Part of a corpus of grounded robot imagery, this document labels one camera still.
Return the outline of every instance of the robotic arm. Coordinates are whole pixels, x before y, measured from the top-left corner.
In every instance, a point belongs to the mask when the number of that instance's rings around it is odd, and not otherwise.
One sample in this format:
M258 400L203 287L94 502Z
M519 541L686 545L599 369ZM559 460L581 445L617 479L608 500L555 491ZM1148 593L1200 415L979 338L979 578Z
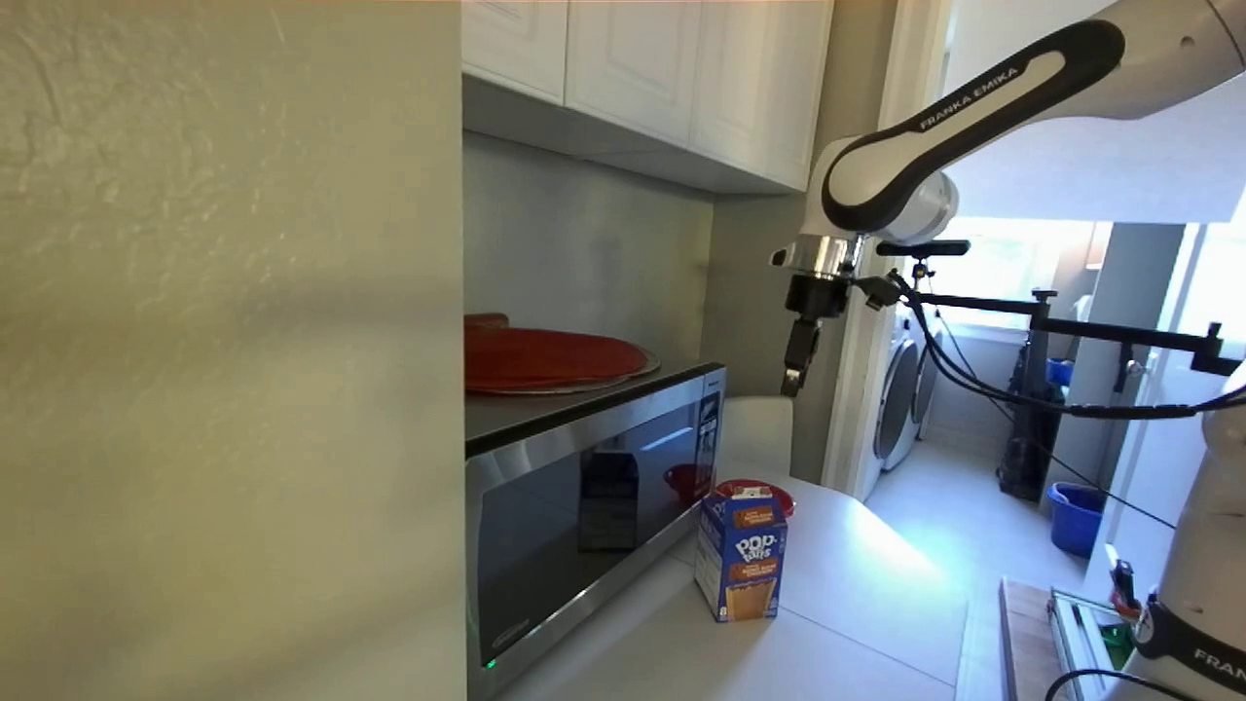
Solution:
M1146 118L1240 69L1246 0L1116 0L911 122L830 143L795 240L782 393L800 391L820 321L846 312L847 287L876 304L894 299L889 286L857 278L857 245L933 239L953 213L953 182L943 177L948 160L1037 118ZM1246 697L1246 410L1205 414L1204 436L1205 460L1125 674L1185 697Z
M782 393L798 393L820 321L847 304L859 239L928 240L953 213L957 157L1037 118L1146 118L1246 69L1246 0L1116 0L1072 23L894 129L820 147L795 240L795 326Z

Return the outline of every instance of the red tray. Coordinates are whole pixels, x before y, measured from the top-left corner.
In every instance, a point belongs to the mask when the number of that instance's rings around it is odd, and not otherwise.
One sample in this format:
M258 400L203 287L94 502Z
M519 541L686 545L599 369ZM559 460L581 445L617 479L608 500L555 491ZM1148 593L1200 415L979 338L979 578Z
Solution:
M647 350L539 326L467 326L467 393L574 393L648 369Z

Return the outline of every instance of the upper cabinet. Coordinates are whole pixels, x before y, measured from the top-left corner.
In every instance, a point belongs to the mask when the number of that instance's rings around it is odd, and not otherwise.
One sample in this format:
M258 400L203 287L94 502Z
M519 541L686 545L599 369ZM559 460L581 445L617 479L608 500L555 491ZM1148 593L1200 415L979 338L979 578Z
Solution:
M462 0L462 122L713 193L800 192L833 0Z
M806 186L830 0L706 0L694 147Z
M623 129L690 143L700 4L573 4L568 104Z
M462 69L528 96L564 103L564 0L462 0Z

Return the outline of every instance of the microwave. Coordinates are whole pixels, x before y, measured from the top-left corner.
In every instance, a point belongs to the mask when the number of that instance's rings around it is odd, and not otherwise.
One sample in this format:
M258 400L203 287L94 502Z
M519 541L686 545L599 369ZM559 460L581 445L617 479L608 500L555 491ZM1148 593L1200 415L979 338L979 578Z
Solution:
M694 532L725 367L467 400L467 688L493 697Z

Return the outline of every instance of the floor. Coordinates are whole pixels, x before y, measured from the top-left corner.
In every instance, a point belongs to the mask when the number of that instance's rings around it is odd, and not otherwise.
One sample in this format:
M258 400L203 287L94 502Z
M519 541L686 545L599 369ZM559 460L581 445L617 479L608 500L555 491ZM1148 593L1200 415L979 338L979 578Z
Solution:
M999 582L1037 589L1083 585L1083 559L1052 545L1052 522L1037 502L1018 502L996 485L991 460L921 439L867 500L889 524L953 572L969 601L963 701L1004 697Z

